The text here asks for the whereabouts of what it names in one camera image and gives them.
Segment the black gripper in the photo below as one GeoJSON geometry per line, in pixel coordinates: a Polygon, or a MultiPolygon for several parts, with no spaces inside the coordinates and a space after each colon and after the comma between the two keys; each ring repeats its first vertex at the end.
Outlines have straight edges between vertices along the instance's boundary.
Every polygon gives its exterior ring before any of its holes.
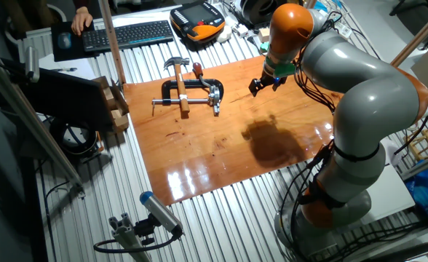
{"type": "Polygon", "coordinates": [[[260,90],[262,90],[264,87],[268,87],[272,85],[272,89],[274,91],[277,90],[279,86],[284,84],[286,82],[285,77],[279,78],[274,77],[270,75],[265,70],[262,71],[261,78],[260,79],[252,79],[248,89],[250,90],[250,93],[255,97],[260,90]]]}

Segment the person's bare hand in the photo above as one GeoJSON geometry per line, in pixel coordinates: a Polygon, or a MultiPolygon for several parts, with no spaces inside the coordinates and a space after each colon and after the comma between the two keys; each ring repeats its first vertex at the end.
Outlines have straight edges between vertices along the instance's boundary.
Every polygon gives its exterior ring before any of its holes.
{"type": "Polygon", "coordinates": [[[81,36],[85,28],[88,28],[91,25],[93,20],[92,15],[89,13],[87,7],[80,7],[76,10],[76,14],[73,18],[71,24],[71,30],[75,35],[81,36]]]}

